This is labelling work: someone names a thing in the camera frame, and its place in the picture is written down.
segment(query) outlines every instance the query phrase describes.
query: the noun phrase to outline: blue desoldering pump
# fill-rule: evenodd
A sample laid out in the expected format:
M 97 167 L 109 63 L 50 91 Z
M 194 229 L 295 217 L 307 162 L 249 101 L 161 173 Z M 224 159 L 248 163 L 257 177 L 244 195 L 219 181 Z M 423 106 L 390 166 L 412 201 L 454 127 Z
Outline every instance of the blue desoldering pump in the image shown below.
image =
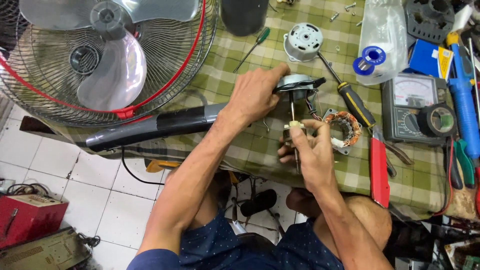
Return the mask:
M 462 57 L 459 50 L 458 34 L 450 33 L 446 38 L 447 45 L 453 51 L 453 77 L 448 80 L 450 92 L 455 104 L 458 118 L 460 136 L 467 142 L 465 152 L 472 159 L 474 167 L 479 166 L 480 134 L 475 105 L 473 104 L 472 83 L 473 72 L 471 67 L 464 64 L 470 63 L 468 57 Z

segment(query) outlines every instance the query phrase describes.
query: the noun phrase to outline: electric fan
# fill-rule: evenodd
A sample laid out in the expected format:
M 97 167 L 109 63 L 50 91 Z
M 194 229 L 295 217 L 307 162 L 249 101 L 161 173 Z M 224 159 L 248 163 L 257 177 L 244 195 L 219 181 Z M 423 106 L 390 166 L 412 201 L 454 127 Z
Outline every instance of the electric fan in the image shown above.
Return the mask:
M 141 118 L 195 76 L 217 17 L 217 0 L 4 0 L 1 90 L 66 125 Z

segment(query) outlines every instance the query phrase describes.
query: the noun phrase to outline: red box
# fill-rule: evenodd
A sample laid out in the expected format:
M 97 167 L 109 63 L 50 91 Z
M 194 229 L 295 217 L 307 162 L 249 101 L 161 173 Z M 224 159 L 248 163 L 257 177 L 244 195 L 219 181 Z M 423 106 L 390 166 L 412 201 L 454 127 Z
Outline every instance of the red box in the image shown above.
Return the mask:
M 39 195 L 0 197 L 0 248 L 57 231 L 67 206 Z

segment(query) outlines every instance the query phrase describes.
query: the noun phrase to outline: green screwdriver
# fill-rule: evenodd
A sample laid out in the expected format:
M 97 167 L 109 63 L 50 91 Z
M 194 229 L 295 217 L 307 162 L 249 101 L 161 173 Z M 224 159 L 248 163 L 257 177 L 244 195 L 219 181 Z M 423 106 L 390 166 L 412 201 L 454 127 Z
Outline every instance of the green screwdriver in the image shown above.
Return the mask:
M 235 70 L 233 71 L 233 73 L 237 72 L 237 70 L 240 68 L 240 66 L 243 64 L 243 62 L 245 61 L 245 59 L 247 59 L 247 57 L 250 55 L 250 53 L 253 51 L 253 49 L 260 43 L 262 43 L 267 37 L 268 37 L 268 34 L 270 34 L 270 28 L 266 27 L 257 37 L 257 41 L 255 42 L 255 45 L 250 49 L 250 51 L 247 53 L 247 55 L 245 55 L 245 57 L 240 61 L 239 65 L 237 66 L 237 68 L 235 68 Z

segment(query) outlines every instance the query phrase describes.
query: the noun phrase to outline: checkered tablecloth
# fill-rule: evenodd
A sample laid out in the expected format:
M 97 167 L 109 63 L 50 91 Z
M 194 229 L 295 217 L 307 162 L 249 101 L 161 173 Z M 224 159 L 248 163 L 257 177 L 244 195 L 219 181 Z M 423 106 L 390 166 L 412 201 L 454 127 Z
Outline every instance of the checkered tablecloth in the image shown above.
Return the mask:
M 382 104 L 380 86 L 362 86 L 357 84 L 352 63 L 359 50 L 361 27 L 356 23 L 362 20 L 364 1 L 356 0 L 357 6 L 349 12 L 345 6 L 353 0 L 300 0 L 292 6 L 270 0 L 275 8 L 268 8 L 265 26 L 271 28 L 267 40 L 256 47 L 238 73 L 254 70 L 258 67 L 272 68 L 285 61 L 293 73 L 306 74 L 312 77 L 325 77 L 327 82 L 319 87 L 314 97 L 314 105 L 319 115 L 328 108 L 347 110 L 341 96 L 337 93 L 337 83 L 325 68 L 321 60 L 310 62 L 290 62 L 283 49 L 283 35 L 295 24 L 308 22 L 316 25 L 324 36 L 321 52 L 336 70 L 338 76 L 352 84 L 365 104 L 381 123 Z M 338 12 L 336 20 L 330 17 Z M 234 37 L 219 22 L 214 44 L 207 59 L 193 79 L 191 85 L 183 90 L 162 110 L 173 110 L 183 107 L 202 106 L 206 103 L 227 102 L 237 77 L 232 71 L 239 60 L 255 43 L 256 37 Z M 304 102 L 297 102 L 298 114 L 310 118 Z M 291 186 L 302 186 L 302 179 L 295 174 L 293 166 L 285 166 L 278 162 L 278 139 L 282 135 L 283 125 L 289 120 L 288 106 L 281 102 L 266 117 L 267 128 L 260 120 L 236 137 L 227 151 L 221 167 L 246 172 L 266 179 Z M 77 144 L 98 129 L 65 128 L 50 123 L 51 126 Z M 181 135 L 143 142 L 127 148 L 128 157 L 146 157 L 160 160 L 183 161 L 190 151 L 202 140 L 204 134 Z M 425 218 L 429 211 L 438 211 L 444 203 L 445 173 L 442 169 L 443 155 L 439 149 L 412 145 L 398 145 L 410 158 L 414 166 L 403 164 L 395 155 L 387 151 L 398 175 L 390 179 L 391 203 L 399 212 L 414 218 Z M 369 134 L 363 134 L 354 145 L 348 156 L 335 154 L 335 170 L 342 191 L 360 194 L 370 193 L 369 179 Z M 120 154 L 101 153 L 106 158 L 117 159 Z

